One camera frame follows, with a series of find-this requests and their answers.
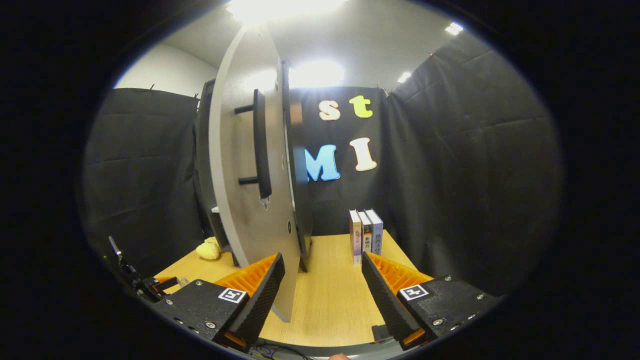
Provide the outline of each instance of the table surface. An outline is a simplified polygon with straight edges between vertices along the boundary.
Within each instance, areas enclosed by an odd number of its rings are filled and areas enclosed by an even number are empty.
[[[313,347],[335,347],[373,342],[371,326],[384,320],[369,292],[361,265],[353,264],[348,234],[313,236],[308,272],[298,271],[291,321],[269,312],[260,337]],[[382,256],[415,269],[395,240],[384,230]],[[238,271],[230,252],[205,260],[190,252],[156,277],[182,276],[215,282]],[[171,293],[179,286],[167,289]]]

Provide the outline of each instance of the stuffed toy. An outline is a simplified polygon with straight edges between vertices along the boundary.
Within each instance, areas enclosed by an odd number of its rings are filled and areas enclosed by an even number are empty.
[[[215,237],[205,239],[203,243],[196,248],[196,254],[207,260],[215,260],[220,257],[220,246]]]

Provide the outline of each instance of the black backdrop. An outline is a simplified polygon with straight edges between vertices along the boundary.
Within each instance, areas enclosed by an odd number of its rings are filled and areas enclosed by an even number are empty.
[[[492,46],[463,31],[391,93],[395,238],[426,274],[512,290],[556,224],[563,182],[548,110]]]
[[[298,89],[302,99],[305,147],[314,158],[320,147],[335,145],[335,165],[340,177],[336,180],[308,183],[312,201],[313,235],[346,234],[349,232],[349,209],[363,211],[375,209],[381,217],[386,216],[383,193],[385,164],[383,161],[382,123],[386,118],[385,94],[380,89],[358,87],[328,87]],[[368,118],[356,116],[349,100],[362,95],[371,100],[367,109],[373,111]],[[318,104],[333,100],[340,110],[338,120],[322,120]],[[355,169],[355,150],[349,142],[357,138],[369,138],[371,158],[378,165],[366,171]]]
[[[83,162],[80,205],[89,244],[116,265],[108,242],[143,276],[195,249],[205,235],[194,185],[197,100],[157,90],[109,92]]]

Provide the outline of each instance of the blue letter m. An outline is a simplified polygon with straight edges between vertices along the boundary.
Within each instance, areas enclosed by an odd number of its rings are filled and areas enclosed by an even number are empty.
[[[322,169],[321,179],[324,181],[336,180],[340,177],[340,173],[335,168],[334,152],[335,145],[323,145],[320,150],[318,150],[317,158],[314,159],[314,157],[309,154],[309,150],[305,149],[307,173],[314,181],[318,180],[320,169]]]

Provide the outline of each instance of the standing book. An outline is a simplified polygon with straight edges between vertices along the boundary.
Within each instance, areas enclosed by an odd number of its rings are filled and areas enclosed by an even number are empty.
[[[353,249],[353,264],[362,264],[362,221],[358,211],[349,210],[349,234]]]
[[[372,251],[376,255],[382,255],[382,229],[383,222],[382,219],[376,214],[376,212],[371,209],[365,211],[367,213],[367,217],[371,220],[371,224],[373,227],[373,244]]]
[[[362,221],[362,252],[371,252],[371,240],[373,235],[373,226],[364,211],[358,212]]]

